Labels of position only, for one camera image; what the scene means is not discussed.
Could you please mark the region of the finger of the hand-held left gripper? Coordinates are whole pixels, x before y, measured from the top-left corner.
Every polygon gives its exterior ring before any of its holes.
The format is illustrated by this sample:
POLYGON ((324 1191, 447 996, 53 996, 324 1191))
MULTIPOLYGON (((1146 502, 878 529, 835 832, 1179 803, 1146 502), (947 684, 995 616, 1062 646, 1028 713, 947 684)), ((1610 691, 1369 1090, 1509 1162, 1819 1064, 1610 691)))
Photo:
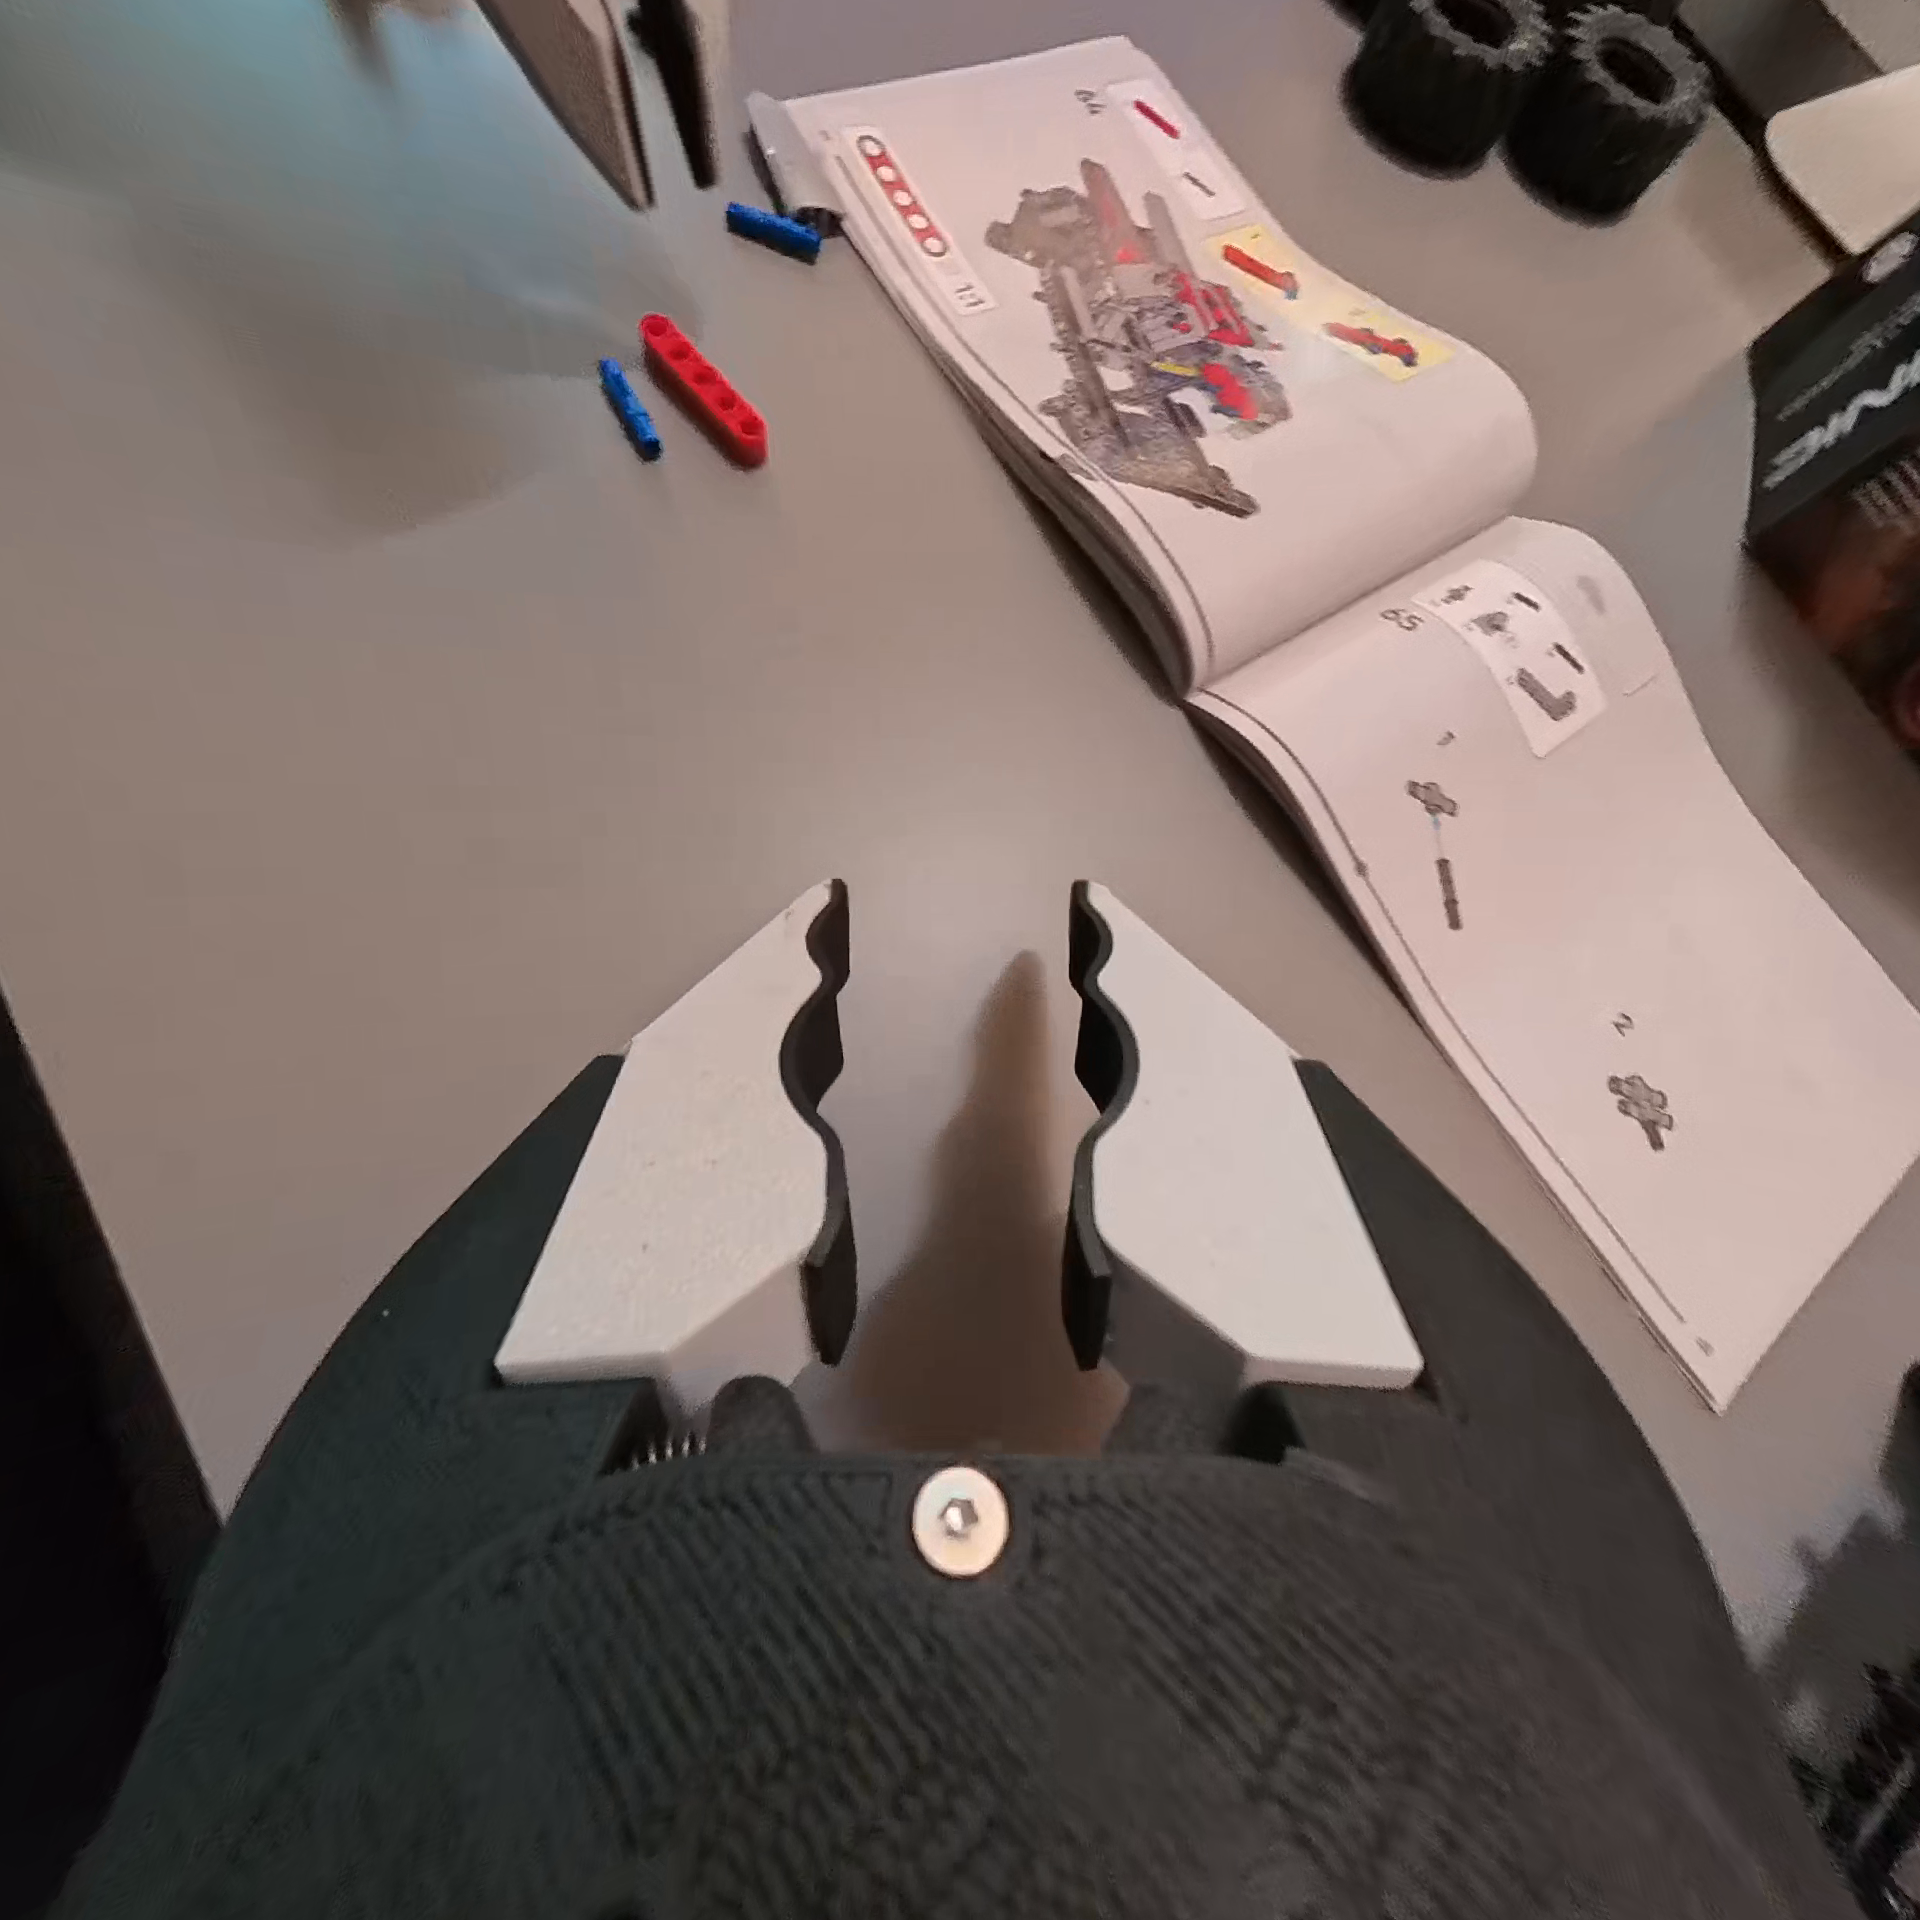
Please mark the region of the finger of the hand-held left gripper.
POLYGON ((633 2, 628 26, 660 81, 691 180, 717 187, 731 2, 633 2))
POLYGON ((631 211, 655 204, 628 44, 610 2, 478 2, 571 146, 631 211))

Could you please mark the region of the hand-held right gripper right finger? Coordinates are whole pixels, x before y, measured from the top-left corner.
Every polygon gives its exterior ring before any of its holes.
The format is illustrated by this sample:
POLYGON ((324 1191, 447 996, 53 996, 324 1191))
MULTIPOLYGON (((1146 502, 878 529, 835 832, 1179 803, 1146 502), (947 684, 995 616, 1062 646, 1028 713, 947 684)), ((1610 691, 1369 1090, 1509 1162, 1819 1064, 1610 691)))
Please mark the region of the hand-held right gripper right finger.
POLYGON ((1427 1360, 1307 1060, 1099 880, 1077 1002, 1061 1315, 1075 1364, 1158 1390, 1238 1454, 1423 1415, 1427 1360))

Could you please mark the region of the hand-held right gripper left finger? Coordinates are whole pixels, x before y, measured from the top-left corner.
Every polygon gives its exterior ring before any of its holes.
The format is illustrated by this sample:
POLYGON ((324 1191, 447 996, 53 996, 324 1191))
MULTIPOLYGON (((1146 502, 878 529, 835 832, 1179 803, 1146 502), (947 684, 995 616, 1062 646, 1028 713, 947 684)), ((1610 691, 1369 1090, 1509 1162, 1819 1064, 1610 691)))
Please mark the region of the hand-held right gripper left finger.
POLYGON ((821 880, 631 1038, 493 1355, 502 1386, 725 1386, 833 1369, 857 1322, 845 1067, 851 898, 821 880))

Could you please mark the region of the red toy beam with holes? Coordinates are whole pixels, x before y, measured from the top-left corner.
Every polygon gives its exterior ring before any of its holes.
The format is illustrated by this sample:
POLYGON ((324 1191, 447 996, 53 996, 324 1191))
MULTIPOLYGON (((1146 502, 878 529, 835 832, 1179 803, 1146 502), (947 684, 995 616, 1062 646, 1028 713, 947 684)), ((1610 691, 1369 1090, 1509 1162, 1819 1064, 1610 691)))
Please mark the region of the red toy beam with holes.
POLYGON ((770 431, 761 409, 715 366, 685 330, 660 312, 637 323, 641 356, 659 391, 700 425, 735 470, 761 470, 770 431))

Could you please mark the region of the grey desk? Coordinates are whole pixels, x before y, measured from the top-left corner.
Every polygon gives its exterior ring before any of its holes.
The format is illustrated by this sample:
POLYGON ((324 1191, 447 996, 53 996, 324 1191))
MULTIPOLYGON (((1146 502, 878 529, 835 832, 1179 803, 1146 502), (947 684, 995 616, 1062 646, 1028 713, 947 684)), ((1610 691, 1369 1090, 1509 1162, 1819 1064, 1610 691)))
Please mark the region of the grey desk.
POLYGON ((852 255, 738 244, 641 96, 644 219, 469 11, 5 6, 5 996, 212 1510, 493 1153, 830 875, 861 1310, 814 1417, 1098 1438, 1054 1295, 1093 878, 1525 1262, 1756 1651, 1897 1636, 1915 1185, 1703 1409, 852 255))

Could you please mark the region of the black toy tire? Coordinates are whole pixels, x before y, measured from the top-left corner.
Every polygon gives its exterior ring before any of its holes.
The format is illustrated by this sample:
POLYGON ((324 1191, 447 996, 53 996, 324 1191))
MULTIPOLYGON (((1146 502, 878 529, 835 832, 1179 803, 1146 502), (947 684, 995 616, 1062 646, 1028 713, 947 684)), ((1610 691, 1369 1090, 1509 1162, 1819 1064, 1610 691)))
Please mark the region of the black toy tire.
POLYGON ((1711 105, 1711 72, 1674 27, 1622 6, 1575 7, 1503 158, 1537 201, 1612 224, 1669 174, 1711 105))
POLYGON ((1378 2, 1341 96, 1389 158, 1462 177, 1509 134, 1553 47, 1553 20, 1537 2, 1378 2))

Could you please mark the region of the open instruction booklet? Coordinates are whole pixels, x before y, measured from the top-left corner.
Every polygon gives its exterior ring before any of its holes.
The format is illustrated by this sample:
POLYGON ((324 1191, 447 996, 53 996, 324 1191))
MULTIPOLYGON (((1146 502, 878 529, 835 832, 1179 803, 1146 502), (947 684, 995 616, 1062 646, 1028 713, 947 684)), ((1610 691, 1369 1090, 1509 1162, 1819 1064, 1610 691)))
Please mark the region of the open instruction booklet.
POLYGON ((1514 515, 1517 385, 1300 249, 1126 40, 756 91, 749 123, 1729 1411, 1915 1163, 1915 1009, 1743 804, 1618 562, 1514 515))

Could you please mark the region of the black toy set box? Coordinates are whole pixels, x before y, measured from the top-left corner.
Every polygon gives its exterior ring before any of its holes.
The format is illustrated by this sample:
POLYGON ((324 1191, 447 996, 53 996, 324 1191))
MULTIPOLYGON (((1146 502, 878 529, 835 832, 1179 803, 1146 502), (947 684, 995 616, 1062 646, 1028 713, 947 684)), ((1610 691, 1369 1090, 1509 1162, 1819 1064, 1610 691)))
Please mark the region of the black toy set box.
POLYGON ((1918 215, 1747 353, 1743 554, 1918 761, 1918 215))

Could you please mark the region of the white plastic object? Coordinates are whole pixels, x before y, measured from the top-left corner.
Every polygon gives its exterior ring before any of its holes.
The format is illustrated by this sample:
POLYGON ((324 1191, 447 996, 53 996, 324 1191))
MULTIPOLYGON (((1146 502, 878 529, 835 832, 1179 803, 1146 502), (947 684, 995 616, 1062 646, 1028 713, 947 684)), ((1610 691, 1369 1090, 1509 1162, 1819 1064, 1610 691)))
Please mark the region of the white plastic object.
POLYGON ((1918 211, 1918 67, 1777 113, 1763 140, 1836 249, 1868 255, 1918 211))

